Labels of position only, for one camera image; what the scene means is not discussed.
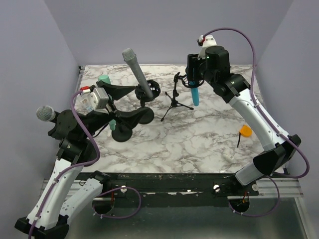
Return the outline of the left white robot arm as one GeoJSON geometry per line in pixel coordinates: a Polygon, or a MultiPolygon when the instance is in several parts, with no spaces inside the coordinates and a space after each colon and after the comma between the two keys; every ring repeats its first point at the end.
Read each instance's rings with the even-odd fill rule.
{"type": "Polygon", "coordinates": [[[59,141],[59,150],[49,181],[32,211],[19,218],[15,228],[34,239],[63,239],[73,218],[96,196],[110,193],[109,176],[96,172],[72,197],[67,194],[84,167],[100,159],[95,133],[111,121],[124,126],[128,132],[120,139],[127,141],[132,130],[142,122],[151,109],[141,107],[131,112],[117,110],[114,102],[132,91],[140,92],[140,86],[116,86],[104,81],[78,90],[72,99],[80,98],[87,106],[87,113],[78,113],[74,107],[56,112],[50,106],[37,109],[37,118],[51,122],[54,127],[48,135],[59,141]]]}

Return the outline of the grey microphone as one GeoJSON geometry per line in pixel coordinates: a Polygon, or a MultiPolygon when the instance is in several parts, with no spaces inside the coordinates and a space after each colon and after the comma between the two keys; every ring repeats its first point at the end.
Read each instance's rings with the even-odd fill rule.
{"type": "Polygon", "coordinates": [[[148,98],[152,98],[154,95],[151,91],[151,88],[145,78],[144,73],[142,72],[140,65],[138,63],[137,55],[133,49],[127,48],[122,52],[122,56],[126,64],[130,67],[132,73],[137,79],[139,85],[144,90],[148,98]]]}

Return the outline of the blue microphone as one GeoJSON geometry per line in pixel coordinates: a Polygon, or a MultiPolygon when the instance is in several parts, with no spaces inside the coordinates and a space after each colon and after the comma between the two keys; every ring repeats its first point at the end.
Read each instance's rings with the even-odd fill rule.
{"type": "Polygon", "coordinates": [[[189,81],[189,86],[191,86],[191,96],[194,106],[199,106],[199,90],[198,90],[198,83],[195,81],[189,81]]]}

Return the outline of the black round-base shock mount stand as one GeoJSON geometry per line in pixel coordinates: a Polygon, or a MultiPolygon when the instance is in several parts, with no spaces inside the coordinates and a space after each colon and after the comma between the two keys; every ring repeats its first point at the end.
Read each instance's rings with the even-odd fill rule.
{"type": "MultiPolygon", "coordinates": [[[[152,97],[148,97],[140,85],[137,85],[135,87],[135,95],[140,101],[140,105],[142,108],[145,107],[146,103],[153,101],[161,93],[160,85],[156,81],[147,80],[147,83],[151,89],[151,92],[153,93],[152,97]]],[[[139,124],[149,124],[153,121],[154,117],[154,111],[152,109],[149,109],[149,111],[140,119],[139,124]]]]}

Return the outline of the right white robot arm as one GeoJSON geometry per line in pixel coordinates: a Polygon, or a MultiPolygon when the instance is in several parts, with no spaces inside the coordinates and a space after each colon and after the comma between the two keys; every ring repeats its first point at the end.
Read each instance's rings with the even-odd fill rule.
{"type": "Polygon", "coordinates": [[[192,86],[207,82],[216,95],[234,108],[256,134],[264,150],[234,174],[234,180],[229,183],[233,194],[241,195],[252,181],[272,174],[292,158],[301,144],[300,137],[280,127],[251,93],[245,78],[231,72],[229,53],[224,47],[208,47],[204,58],[189,54],[185,71],[192,86]]]}

